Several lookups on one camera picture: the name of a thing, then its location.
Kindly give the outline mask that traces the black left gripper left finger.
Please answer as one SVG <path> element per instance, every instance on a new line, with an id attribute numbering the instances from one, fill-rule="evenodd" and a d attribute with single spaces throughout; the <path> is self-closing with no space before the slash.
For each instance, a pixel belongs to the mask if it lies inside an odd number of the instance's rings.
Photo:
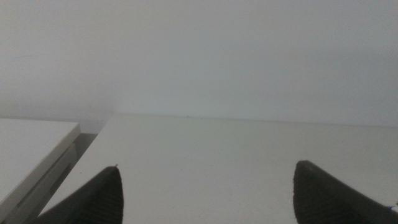
<path id="1" fill-rule="evenodd" d="M 122 224 L 123 184 L 116 166 L 103 169 L 33 224 Z"/>

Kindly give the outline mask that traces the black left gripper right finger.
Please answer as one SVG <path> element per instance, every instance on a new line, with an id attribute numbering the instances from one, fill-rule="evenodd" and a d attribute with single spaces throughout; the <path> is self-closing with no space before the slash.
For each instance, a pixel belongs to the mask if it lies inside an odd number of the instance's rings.
<path id="1" fill-rule="evenodd" d="M 298 223 L 397 224 L 392 207 L 365 196 L 310 161 L 298 161 L 293 184 Z"/>

